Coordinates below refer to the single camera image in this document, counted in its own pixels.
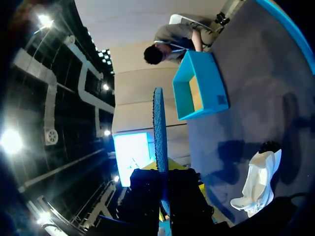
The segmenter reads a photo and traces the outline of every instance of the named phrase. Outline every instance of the monitor screen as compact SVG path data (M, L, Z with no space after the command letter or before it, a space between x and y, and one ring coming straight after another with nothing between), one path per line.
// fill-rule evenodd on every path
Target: monitor screen
M129 187L132 172L153 162L147 133L115 135L114 144L122 186Z

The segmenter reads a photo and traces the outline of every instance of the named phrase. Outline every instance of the blue box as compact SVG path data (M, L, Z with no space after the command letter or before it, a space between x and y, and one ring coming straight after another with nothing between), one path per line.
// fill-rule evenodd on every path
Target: blue box
M195 111L189 81L196 76L202 109ZM220 73L212 54L186 52L173 80L178 120L198 118L229 108Z

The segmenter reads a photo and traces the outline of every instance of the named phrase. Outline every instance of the gray carpet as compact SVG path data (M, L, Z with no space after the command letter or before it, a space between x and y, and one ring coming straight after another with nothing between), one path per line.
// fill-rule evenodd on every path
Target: gray carpet
M294 40L254 1L246 1L211 52L231 108L188 121L191 164L211 202L237 224L247 214L229 202L241 197L262 142L283 146L275 196L306 192L314 180L315 79Z

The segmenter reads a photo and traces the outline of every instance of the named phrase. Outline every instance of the man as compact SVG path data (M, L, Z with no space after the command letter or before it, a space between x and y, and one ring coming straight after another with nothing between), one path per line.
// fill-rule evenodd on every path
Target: man
M203 51L203 45L210 46L218 34L193 25L166 25L156 33L154 44L144 52L148 64L157 65L161 61L171 61L180 64L186 51Z

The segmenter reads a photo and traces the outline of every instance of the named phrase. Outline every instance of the white chair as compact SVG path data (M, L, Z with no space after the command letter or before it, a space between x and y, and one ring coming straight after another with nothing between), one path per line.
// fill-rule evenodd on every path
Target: white chair
M183 19L185 19L185 20L187 20L187 21L190 21L190 22L192 22L192 23L198 24L198 25L200 25L200 26L202 26L202 27L204 27L204 28L206 28L206 29L211 30L212 32L218 32L220 29L223 28L223 26L220 26L220 27L218 27L218 29L213 29L213 28L211 28L210 26L206 26L206 25L204 25L203 23L200 23L199 21L195 21L195 20L193 20L193 19L191 19L191 18L188 18L188 17L186 17L186 16L182 16L182 15L179 15L179 14L173 14L173 15L171 16L171 18L170 18L170 20L169 20L169 25L180 24Z

